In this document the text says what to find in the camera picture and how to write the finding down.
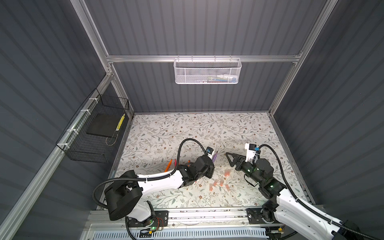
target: orange marker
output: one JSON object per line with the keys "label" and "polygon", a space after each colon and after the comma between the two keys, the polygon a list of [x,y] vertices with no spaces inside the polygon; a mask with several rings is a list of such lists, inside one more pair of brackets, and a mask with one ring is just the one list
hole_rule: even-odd
{"label": "orange marker", "polygon": [[168,172],[168,169],[169,169],[171,163],[172,163],[172,159],[170,160],[170,162],[169,162],[169,164],[168,164],[168,166],[167,166],[167,168],[166,168],[166,170],[164,172]]}

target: corrugated wall panel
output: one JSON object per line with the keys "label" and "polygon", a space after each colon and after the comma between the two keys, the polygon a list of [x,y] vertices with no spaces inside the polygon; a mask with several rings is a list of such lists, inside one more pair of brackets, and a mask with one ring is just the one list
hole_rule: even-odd
{"label": "corrugated wall panel", "polygon": [[275,114],[327,212],[382,237],[384,1],[339,0]]}
{"label": "corrugated wall panel", "polygon": [[243,63],[238,84],[176,84],[172,63],[115,63],[135,112],[268,110],[291,63]]}
{"label": "corrugated wall panel", "polygon": [[[2,222],[105,71],[70,1],[0,1],[0,36]],[[14,239],[75,239],[108,167],[64,159]]]}
{"label": "corrugated wall panel", "polygon": [[86,0],[110,55],[292,55],[325,0]]}

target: striped gray panel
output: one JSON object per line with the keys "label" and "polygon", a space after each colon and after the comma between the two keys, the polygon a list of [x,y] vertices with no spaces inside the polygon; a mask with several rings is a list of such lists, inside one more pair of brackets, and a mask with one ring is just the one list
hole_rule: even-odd
{"label": "striped gray panel", "polygon": [[316,203],[382,237],[384,1],[339,1],[276,112]]}
{"label": "striped gray panel", "polygon": [[238,84],[176,84],[172,63],[115,63],[135,112],[268,110],[291,63],[243,63]]}
{"label": "striped gray panel", "polygon": [[[69,1],[0,1],[0,16],[2,222],[105,71]],[[54,175],[14,239],[42,239],[53,234],[53,223],[66,231],[56,239],[81,232],[86,217],[78,216],[92,209],[90,189],[107,170],[68,161],[55,173],[62,179]],[[27,230],[28,224],[33,227]],[[24,231],[30,234],[22,237]]]}
{"label": "striped gray panel", "polygon": [[325,0],[86,0],[110,55],[297,54]]}

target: floral pattern tablecloth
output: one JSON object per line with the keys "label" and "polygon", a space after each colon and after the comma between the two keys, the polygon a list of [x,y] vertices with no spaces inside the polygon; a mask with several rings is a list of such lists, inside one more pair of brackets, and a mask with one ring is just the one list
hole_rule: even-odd
{"label": "floral pattern tablecloth", "polygon": [[[241,171],[230,167],[225,156],[226,152],[246,155],[244,144],[247,142],[272,146],[281,159],[292,189],[298,197],[304,197],[266,113],[135,115],[116,177],[131,169],[136,174],[165,171],[170,159],[176,158],[181,141],[188,137],[197,139],[205,148],[210,146],[218,151],[213,177],[203,177],[191,186],[147,196],[154,208],[262,205],[266,199],[257,187],[249,185]],[[200,155],[201,148],[195,142],[187,141],[183,145],[180,164],[188,160],[194,162]],[[283,181],[273,153],[262,148],[261,157],[271,162],[275,178]]]}

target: white mesh basket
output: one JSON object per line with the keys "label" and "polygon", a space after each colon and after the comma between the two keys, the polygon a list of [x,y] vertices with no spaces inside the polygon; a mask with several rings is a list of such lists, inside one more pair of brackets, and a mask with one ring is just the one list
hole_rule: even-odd
{"label": "white mesh basket", "polygon": [[175,58],[175,82],[177,84],[236,84],[238,83],[241,61],[180,61]]}

